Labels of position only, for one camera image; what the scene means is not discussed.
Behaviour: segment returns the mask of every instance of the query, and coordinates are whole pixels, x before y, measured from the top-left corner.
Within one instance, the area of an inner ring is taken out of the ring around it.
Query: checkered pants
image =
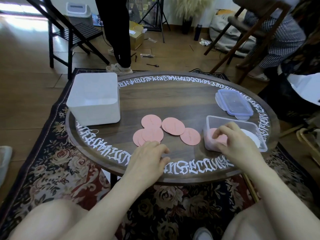
[[[270,17],[263,22],[261,29],[270,32],[276,18]],[[247,11],[244,22],[253,26],[258,18],[253,12]],[[306,40],[306,35],[292,16],[287,15],[274,34],[274,39],[269,43],[268,54],[260,62],[261,68],[277,67],[284,59],[294,53]],[[262,44],[263,40],[257,39],[256,45],[249,52],[252,56],[255,50]]]

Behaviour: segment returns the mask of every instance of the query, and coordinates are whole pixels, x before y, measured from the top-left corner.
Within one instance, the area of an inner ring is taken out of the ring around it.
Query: spoon
[[[149,66],[154,66],[154,67],[159,67],[158,65],[151,65],[151,64],[147,64],[147,65],[149,65]]]

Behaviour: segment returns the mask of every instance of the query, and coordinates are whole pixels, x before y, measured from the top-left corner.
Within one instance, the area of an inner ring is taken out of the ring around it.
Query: black pants
[[[124,68],[131,65],[129,13],[126,1],[96,0],[106,39],[113,47],[117,62]]]

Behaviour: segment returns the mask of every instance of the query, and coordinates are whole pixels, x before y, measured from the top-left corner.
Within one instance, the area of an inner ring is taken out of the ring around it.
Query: tripod
[[[148,23],[147,21],[145,21],[144,19],[146,18],[146,16],[149,14],[149,12],[155,7],[155,5],[157,6],[157,10],[156,10],[156,15],[155,15],[155,25],[152,25],[150,23]],[[160,18],[159,18],[159,21],[160,21],[160,27],[158,27],[158,12],[160,11]],[[168,25],[168,28],[169,28],[169,31],[171,31],[171,28],[170,28],[170,25],[166,19],[166,16],[165,14],[163,13],[163,0],[156,0],[154,2],[154,4],[152,5],[152,7],[149,9],[149,11],[146,13],[146,15],[143,16],[143,18],[140,20],[139,24],[141,22],[145,22],[146,24],[150,25],[151,27],[148,27],[148,30],[150,31],[157,31],[157,32],[161,32],[162,33],[162,39],[163,39],[163,43],[165,43],[165,36],[163,35],[163,28],[162,28],[162,24],[165,24],[167,23]]]

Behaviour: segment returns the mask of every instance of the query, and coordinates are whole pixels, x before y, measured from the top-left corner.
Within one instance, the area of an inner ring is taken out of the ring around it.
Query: round wooden table
[[[206,116],[236,119],[216,103],[215,93],[236,89],[251,104],[254,122],[266,141],[270,153],[278,143],[279,121],[272,109],[257,95],[232,82],[191,72],[137,72],[118,77],[121,119],[115,124],[81,126],[71,112],[67,113],[66,129],[74,145],[90,160],[111,173],[122,176],[137,146],[133,134],[142,129],[141,119],[154,114],[162,120],[175,117],[186,127],[197,130],[201,142],[184,144],[180,137],[164,132],[162,143],[171,153],[170,163],[157,181],[162,185],[186,185],[218,181],[241,173],[221,153],[205,149],[203,127]]]

